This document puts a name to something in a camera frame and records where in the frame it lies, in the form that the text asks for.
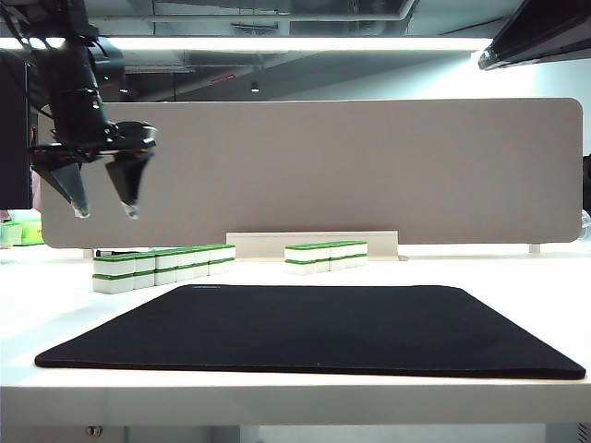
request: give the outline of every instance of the white table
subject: white table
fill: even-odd
[[[238,262],[199,279],[230,284],[458,286],[591,368],[591,254],[528,256],[523,245],[401,247],[407,262],[300,277]],[[415,257],[419,251],[422,255]],[[37,353],[178,284],[91,291],[80,250],[0,250],[5,425],[340,425],[591,421],[591,381],[47,369]]]

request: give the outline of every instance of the green object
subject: green object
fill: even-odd
[[[323,243],[307,243],[303,245],[289,245],[285,249],[294,249],[297,251],[308,251],[310,249],[324,249],[327,247],[336,246],[350,246],[350,245],[366,245],[368,242],[363,240],[341,240],[338,242],[323,242]]]
[[[20,226],[22,227],[22,234],[20,236],[21,245],[31,246],[43,244],[40,221],[25,221]]]
[[[153,274],[154,271],[153,270],[142,270],[140,272],[134,272],[133,276],[134,277],[141,277],[142,275],[150,275]]]
[[[22,226],[15,221],[0,224],[0,245],[20,245]]]
[[[193,254],[195,252],[195,249],[193,247],[179,247],[178,249],[175,249],[176,254]]]
[[[136,254],[136,260],[143,260],[144,258],[154,258],[156,254],[153,252],[138,252]]]
[[[102,257],[95,257],[94,261],[110,261],[110,262],[119,262],[119,261],[129,261],[136,259],[135,253],[130,254],[112,254],[110,256],[102,256]]]
[[[176,267],[174,267],[174,268],[156,269],[154,272],[157,273],[157,274],[162,274],[163,272],[170,272],[171,270],[176,270]]]
[[[175,256],[178,253],[178,249],[162,249],[160,251],[155,251],[156,257],[163,257],[163,256]]]
[[[368,256],[367,254],[354,254],[352,256],[319,258],[318,260],[306,260],[306,261],[292,260],[291,258],[288,258],[285,261],[285,263],[291,263],[293,265],[311,265],[314,263],[320,263],[322,261],[336,261],[336,260],[345,260],[346,258],[358,258],[358,257],[367,257],[367,256]]]
[[[291,263],[292,265],[313,265],[317,261],[320,261],[320,260],[299,261],[299,260],[292,260],[291,258],[288,258],[285,261],[285,263]]]
[[[93,279],[99,280],[122,280],[133,277],[134,274],[123,274],[123,275],[104,275],[104,274],[92,274]]]
[[[336,260],[345,260],[346,258],[358,258],[358,257],[367,257],[367,254],[355,254],[353,256],[345,256],[345,257],[331,257],[331,261]]]
[[[182,266],[177,266],[177,269],[191,269],[191,268],[195,268],[196,266],[202,266],[202,264],[196,264],[196,263],[192,263],[190,265],[182,265]]]
[[[310,249],[326,249],[327,247],[331,247],[332,245],[328,243],[306,243],[303,245],[289,245],[286,246],[285,249],[294,249],[296,251],[308,251]]]
[[[226,261],[234,261],[235,258],[221,258],[219,260],[212,260],[210,261],[210,265],[217,265],[220,263],[225,263]]]

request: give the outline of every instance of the fluorescent light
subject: fluorescent light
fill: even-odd
[[[490,39],[415,37],[112,37],[129,51],[323,52],[323,51],[481,51]],[[19,49],[15,39],[0,38],[0,48]]]
[[[45,44],[39,39],[22,40],[25,43],[28,42],[35,49],[45,49]],[[47,43],[53,48],[59,48],[64,43],[64,39],[60,37],[50,37],[49,39],[47,39]],[[20,45],[20,43],[18,43],[17,39],[13,39],[10,37],[0,37],[0,49],[17,51],[19,49],[22,49],[22,46]]]

